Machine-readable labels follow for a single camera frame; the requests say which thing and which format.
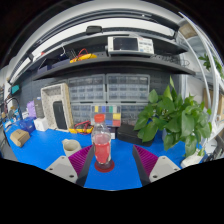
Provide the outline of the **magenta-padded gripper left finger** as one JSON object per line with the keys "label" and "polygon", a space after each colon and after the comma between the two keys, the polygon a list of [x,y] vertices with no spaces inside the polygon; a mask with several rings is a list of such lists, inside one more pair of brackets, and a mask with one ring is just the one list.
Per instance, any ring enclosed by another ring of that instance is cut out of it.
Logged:
{"label": "magenta-padded gripper left finger", "polygon": [[84,186],[93,156],[94,149],[90,145],[69,157],[60,156],[47,168],[47,171],[79,186]]}

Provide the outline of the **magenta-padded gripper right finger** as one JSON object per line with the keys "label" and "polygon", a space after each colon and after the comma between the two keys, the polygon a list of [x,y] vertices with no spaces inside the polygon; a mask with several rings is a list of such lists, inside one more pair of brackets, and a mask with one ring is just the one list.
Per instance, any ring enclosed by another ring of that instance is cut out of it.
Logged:
{"label": "magenta-padded gripper right finger", "polygon": [[168,157],[158,157],[137,145],[133,146],[132,155],[143,186],[180,170]]}

